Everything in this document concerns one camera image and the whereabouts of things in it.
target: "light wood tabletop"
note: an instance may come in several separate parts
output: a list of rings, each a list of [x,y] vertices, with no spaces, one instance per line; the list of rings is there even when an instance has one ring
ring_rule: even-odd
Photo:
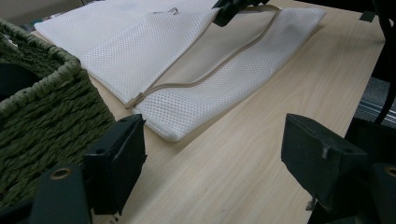
[[[260,89],[179,142],[145,127],[148,159],[119,223],[306,223],[311,200],[280,159],[285,117],[344,136],[384,45],[377,18],[326,11],[318,31]],[[131,114],[92,79],[116,119]],[[108,216],[93,217],[106,223]]]

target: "green woven basket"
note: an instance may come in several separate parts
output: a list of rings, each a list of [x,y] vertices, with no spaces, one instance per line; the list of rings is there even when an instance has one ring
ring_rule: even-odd
[[[0,19],[0,63],[40,79],[0,102],[0,210],[35,196],[38,178],[82,155],[114,122],[78,58]]]

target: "mesh laundry bag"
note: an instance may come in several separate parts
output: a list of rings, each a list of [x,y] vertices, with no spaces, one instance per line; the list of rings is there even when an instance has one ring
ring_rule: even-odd
[[[257,90],[324,15],[317,8],[255,7],[220,28],[211,23],[218,9],[190,4],[197,1],[144,15],[78,55],[126,107],[172,141]]]

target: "white fabric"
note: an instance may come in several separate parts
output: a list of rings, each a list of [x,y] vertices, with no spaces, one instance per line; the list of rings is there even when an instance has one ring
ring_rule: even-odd
[[[155,91],[134,109],[158,135],[177,141],[257,90],[304,43],[324,16],[316,8],[282,9],[263,38],[227,59],[220,56],[235,52],[233,46],[220,45],[233,43],[227,42],[227,37],[233,36],[227,31],[236,31],[234,36],[244,42],[241,32],[255,27],[250,29],[255,34],[260,22],[249,22],[247,17],[254,17],[252,14],[238,15],[232,22],[240,30],[212,28],[215,25],[206,30],[218,12],[211,9],[215,2],[99,2],[38,24],[36,29],[77,55],[83,66],[125,104],[163,74],[176,74],[181,82],[191,82],[215,70],[212,77],[193,87]],[[176,15],[167,12],[173,7],[177,8]],[[138,8],[139,13],[129,13],[127,9],[132,8]],[[265,13],[261,13],[264,28],[272,18]],[[110,19],[110,14],[117,16]]]

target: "basket rim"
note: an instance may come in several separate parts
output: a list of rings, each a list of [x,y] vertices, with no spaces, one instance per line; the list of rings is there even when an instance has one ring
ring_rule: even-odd
[[[37,92],[42,92],[43,90],[51,92],[61,88],[63,85],[72,81],[74,76],[82,69],[79,59],[65,49],[50,44],[35,35],[27,33],[21,27],[0,19],[0,35],[8,34],[12,34],[9,37],[11,41],[16,38],[23,39],[29,47],[43,49],[49,58],[56,58],[64,63],[47,77],[41,78],[33,86],[22,89],[0,102],[0,119],[6,119],[13,112],[30,102],[43,98],[37,95]]]

